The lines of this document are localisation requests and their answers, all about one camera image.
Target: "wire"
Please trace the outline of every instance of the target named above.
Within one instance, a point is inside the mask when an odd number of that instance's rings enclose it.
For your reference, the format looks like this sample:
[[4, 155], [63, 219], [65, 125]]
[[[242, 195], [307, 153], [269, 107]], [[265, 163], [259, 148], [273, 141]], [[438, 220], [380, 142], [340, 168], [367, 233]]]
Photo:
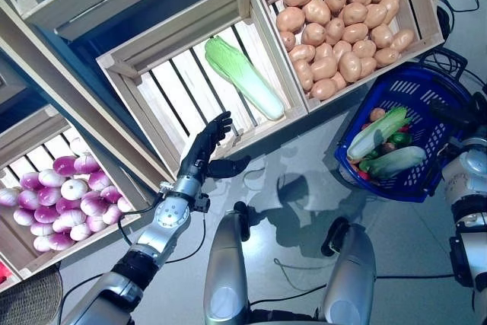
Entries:
[[163, 195], [164, 195], [163, 193], [159, 192], [156, 195], [156, 197], [154, 198], [154, 201], [152, 202], [152, 204], [149, 207], [147, 207], [146, 209], [139, 209], [138, 211], [123, 212], [121, 214], [121, 216], [119, 217], [119, 219], [116, 221], [116, 225], [119, 228], [120, 234], [122, 234], [123, 240], [128, 245], [132, 245], [132, 242], [130, 241], [129, 236], [127, 236], [127, 233], [123, 230], [123, 227], [122, 227], [122, 219], [125, 216], [128, 216], [128, 215], [138, 215], [138, 214], [141, 214], [141, 213], [146, 213], [146, 212], [151, 211], [152, 209], [155, 208], [155, 206], [158, 205], [158, 203], [161, 201]]
[[182, 258], [179, 258], [179, 259], [168, 260], [166, 262], [166, 264], [182, 262], [183, 260], [189, 259], [191, 256], [193, 256], [193, 255], [195, 255], [196, 253], [199, 252], [199, 249], [201, 249], [201, 247], [203, 246], [203, 243], [205, 242], [205, 239], [206, 239], [206, 220], [205, 220], [205, 215], [203, 214], [203, 238], [201, 239], [201, 242], [199, 243], [199, 246], [191, 254], [186, 255], [186, 256], [183, 256]]
[[[377, 276], [377, 279], [442, 279], [442, 278], [451, 278], [454, 277], [454, 274], [439, 274], [439, 275], [434, 275], [434, 276]], [[302, 297], [309, 295], [310, 293], [319, 291], [322, 288], [325, 288], [326, 284], [321, 285], [319, 287], [313, 288], [309, 291], [300, 293], [299, 295], [294, 295], [290, 297], [284, 297], [284, 298], [265, 298], [263, 300], [258, 300], [254, 302], [250, 302], [249, 306], [252, 307], [256, 304], [262, 304], [263, 302], [279, 302], [279, 301], [287, 301], [287, 300], [292, 300], [294, 298]]]
[[325, 288], [325, 287], [326, 287], [326, 283], [324, 285], [320, 285], [319, 287], [313, 288], [313, 289], [311, 289], [309, 291], [300, 293], [299, 295], [294, 295], [294, 296], [284, 297], [284, 298], [264, 298], [263, 300], [258, 300], [258, 301], [250, 302], [249, 307], [252, 307], [252, 306], [254, 306], [256, 304], [262, 304], [263, 302], [279, 302], [279, 301], [292, 300], [294, 298], [298, 298], [298, 297], [302, 297], [302, 296], [309, 295], [310, 293], [319, 291], [320, 289]]
[[452, 278], [455, 275], [449, 274], [437, 274], [434, 276], [377, 276], [377, 279], [442, 279], [442, 278]]
[[[430, 63], [435, 63], [436, 62], [443, 70], [445, 70], [445, 71], [447, 71], [449, 73], [454, 72], [455, 70], [458, 69], [458, 66], [457, 66], [456, 63], [454, 65], [451, 62], [441, 62], [441, 61], [438, 61], [435, 56], [436, 55], [433, 54], [434, 62], [431, 61], [431, 60], [427, 60], [427, 59], [425, 61], [426, 62], [430, 62]], [[449, 65], [450, 68], [446, 69], [446, 68], [442, 67], [441, 65]], [[464, 71], [467, 72], [468, 74], [472, 75], [479, 82], [480, 86], [485, 87], [487, 85], [487, 82], [483, 81], [476, 73], [471, 72], [469, 69], [464, 69]]]
[[[140, 211], [150, 211], [150, 209], [141, 209]], [[196, 248], [196, 250], [194, 250], [191, 254], [189, 255], [186, 255], [186, 256], [183, 256], [182, 258], [179, 258], [179, 259], [175, 259], [175, 260], [168, 260], [166, 262], [166, 264], [171, 264], [171, 263], [178, 263], [178, 262], [182, 262], [183, 260], [186, 260], [186, 259], [189, 259], [191, 256], [195, 255], [196, 253], [198, 253], [198, 251], [201, 249], [201, 247], [203, 246], [203, 243], [205, 242], [205, 238], [206, 238], [206, 220], [205, 220], [205, 216], [203, 215], [203, 238], [201, 239], [201, 242], [199, 243], [199, 246]], [[96, 279], [96, 278], [100, 278], [101, 276], [103, 275], [103, 273], [101, 274], [97, 274], [93, 277], [90, 277], [88, 279], [85, 279], [83, 282], [79, 282], [77, 285], [75, 285], [74, 287], [72, 287], [69, 291], [66, 292], [66, 294], [62, 297], [62, 300], [61, 300], [61, 303], [59, 304], [59, 313], [58, 313], [58, 325], [61, 325], [61, 318], [62, 318], [62, 309], [64, 308], [64, 303], [66, 301], [66, 298], [75, 290], [77, 289], [78, 287], [82, 286], [83, 284], [85, 283], [88, 283], [89, 281], [92, 281], [93, 279]]]
[[61, 319], [62, 319], [62, 309], [64, 308], [64, 303], [66, 302], [66, 298], [78, 287], [81, 287], [83, 284], [88, 283], [89, 281], [92, 281], [96, 278], [100, 278], [103, 275], [101, 274], [96, 274], [93, 277], [90, 277], [88, 279], [85, 279], [83, 282], [79, 282], [77, 285], [75, 285], [73, 288], [71, 288], [69, 291], [65, 293], [65, 295], [62, 297], [61, 303], [59, 304], [59, 313], [58, 313], [58, 325], [61, 325]]

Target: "blue basket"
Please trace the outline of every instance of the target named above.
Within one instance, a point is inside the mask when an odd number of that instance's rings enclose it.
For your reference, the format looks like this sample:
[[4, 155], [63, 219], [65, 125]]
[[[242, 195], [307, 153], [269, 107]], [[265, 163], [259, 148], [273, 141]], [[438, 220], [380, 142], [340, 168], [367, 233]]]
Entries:
[[[451, 136], [461, 138], [462, 132], [432, 116], [428, 105], [434, 99], [452, 108], [464, 107], [468, 103], [471, 96], [458, 81], [466, 60], [458, 57], [464, 60], [464, 65], [455, 78], [423, 62], [406, 62], [377, 78], [335, 151], [339, 171], [348, 182], [397, 201], [423, 202], [428, 194], [434, 193], [441, 179], [437, 153]], [[372, 109], [390, 110], [397, 106], [407, 108], [407, 116], [412, 118], [409, 129], [412, 144], [423, 148], [427, 158], [420, 165], [375, 185], [359, 177], [347, 161], [346, 152], [361, 126], [369, 122]]]

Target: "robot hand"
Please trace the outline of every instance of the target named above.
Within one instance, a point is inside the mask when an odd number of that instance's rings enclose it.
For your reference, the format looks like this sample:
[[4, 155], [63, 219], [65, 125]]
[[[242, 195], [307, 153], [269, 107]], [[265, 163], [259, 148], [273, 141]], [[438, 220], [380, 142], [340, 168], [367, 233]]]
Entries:
[[181, 162], [178, 178], [191, 176], [202, 184], [206, 177], [229, 178], [244, 171], [250, 162], [249, 156], [238, 161], [227, 159], [209, 161], [216, 145], [225, 138], [227, 132], [230, 132], [231, 124], [230, 112], [223, 112], [196, 136], [188, 155]]

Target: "green vegetable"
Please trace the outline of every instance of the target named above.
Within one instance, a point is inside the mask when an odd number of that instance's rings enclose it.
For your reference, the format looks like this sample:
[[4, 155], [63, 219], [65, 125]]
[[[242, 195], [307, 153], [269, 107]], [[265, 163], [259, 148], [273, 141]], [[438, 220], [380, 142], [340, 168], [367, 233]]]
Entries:
[[377, 151], [377, 149], [375, 148], [374, 150], [369, 152], [367, 155], [365, 155], [364, 159], [368, 159], [368, 160], [375, 159], [375, 158], [378, 158], [379, 155], [380, 155], [379, 151]]
[[238, 49], [219, 36], [205, 44], [205, 58], [210, 66], [239, 91], [268, 119], [277, 120], [284, 114], [284, 105], [267, 85], [263, 76]]
[[406, 132], [396, 132], [389, 138], [389, 142], [395, 146], [408, 146], [412, 143], [412, 136]]
[[359, 169], [373, 178], [389, 179], [400, 172], [420, 164], [426, 159], [426, 153], [418, 146], [408, 146], [385, 154], [374, 160], [363, 160]]
[[349, 159], [362, 159], [377, 146], [382, 145], [395, 131], [409, 122], [410, 118], [406, 118], [406, 114], [405, 107], [392, 108], [384, 117], [360, 131], [347, 150]]

